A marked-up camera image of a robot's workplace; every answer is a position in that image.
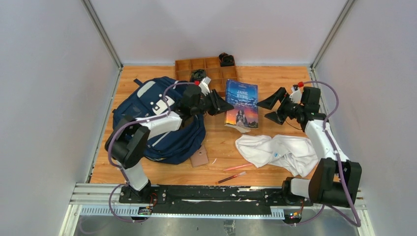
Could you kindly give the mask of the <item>navy blue backpack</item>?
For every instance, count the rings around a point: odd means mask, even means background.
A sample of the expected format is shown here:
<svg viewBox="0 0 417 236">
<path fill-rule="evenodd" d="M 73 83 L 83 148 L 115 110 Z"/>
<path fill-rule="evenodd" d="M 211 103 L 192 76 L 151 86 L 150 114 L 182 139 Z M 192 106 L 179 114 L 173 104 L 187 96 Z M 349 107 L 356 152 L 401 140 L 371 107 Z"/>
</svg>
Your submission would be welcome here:
<svg viewBox="0 0 417 236">
<path fill-rule="evenodd" d="M 174 112 L 188 86 L 186 81 L 169 77 L 134 80 L 138 88 L 113 110 L 113 129 L 125 116 L 139 120 L 151 132 L 144 151 L 145 158 L 159 163 L 178 165 L 189 159 L 202 146 L 206 136 L 203 115 L 183 119 Z"/>
</svg>

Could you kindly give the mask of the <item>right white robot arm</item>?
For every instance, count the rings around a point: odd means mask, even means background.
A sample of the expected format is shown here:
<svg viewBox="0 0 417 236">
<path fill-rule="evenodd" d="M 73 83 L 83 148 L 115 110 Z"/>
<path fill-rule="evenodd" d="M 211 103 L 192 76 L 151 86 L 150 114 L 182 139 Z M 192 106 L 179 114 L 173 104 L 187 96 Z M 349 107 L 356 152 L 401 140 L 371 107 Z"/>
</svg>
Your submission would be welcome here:
<svg viewBox="0 0 417 236">
<path fill-rule="evenodd" d="M 300 198 L 334 207 L 353 207 L 358 192 L 362 167 L 343 153 L 328 125 L 326 114 L 320 113 L 321 90 L 315 87 L 295 86 L 292 93 L 280 87 L 273 95 L 257 103 L 271 111 L 265 118 L 277 124 L 295 119 L 307 135 L 319 159 L 311 179 L 288 177 L 283 182 L 281 199 L 294 205 Z"/>
</svg>

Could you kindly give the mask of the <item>blue Jane Eyre book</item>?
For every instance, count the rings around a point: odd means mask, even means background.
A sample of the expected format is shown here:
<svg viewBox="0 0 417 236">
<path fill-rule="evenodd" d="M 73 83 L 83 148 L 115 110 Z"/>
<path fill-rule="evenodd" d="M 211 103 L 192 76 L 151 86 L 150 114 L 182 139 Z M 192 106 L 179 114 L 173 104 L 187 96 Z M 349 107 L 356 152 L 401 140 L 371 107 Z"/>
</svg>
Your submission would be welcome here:
<svg viewBox="0 0 417 236">
<path fill-rule="evenodd" d="M 248 133 L 259 127 L 257 85 L 228 79 L 225 100 L 234 107 L 225 114 L 225 126 L 235 128 L 240 133 Z"/>
</svg>

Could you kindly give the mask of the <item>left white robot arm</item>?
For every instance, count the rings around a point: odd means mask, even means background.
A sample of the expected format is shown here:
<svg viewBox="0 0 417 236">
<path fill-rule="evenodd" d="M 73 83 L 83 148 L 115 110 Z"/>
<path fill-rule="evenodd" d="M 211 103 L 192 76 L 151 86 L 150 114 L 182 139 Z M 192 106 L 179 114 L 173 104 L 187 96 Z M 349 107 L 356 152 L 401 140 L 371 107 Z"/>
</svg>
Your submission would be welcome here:
<svg viewBox="0 0 417 236">
<path fill-rule="evenodd" d="M 173 85 L 163 91 L 161 101 L 166 106 L 165 112 L 146 118 L 125 115 L 106 141 L 109 163 L 120 170 L 125 180 L 121 192 L 139 203 L 145 203 L 155 196 L 140 163 L 145 157 L 149 139 L 176 132 L 183 128 L 187 120 L 197 115 L 215 116 L 234 108 L 216 90 L 209 90 L 202 83 L 185 82 L 183 85 L 186 87 L 184 93 L 173 104 L 169 104 L 167 96 Z"/>
</svg>

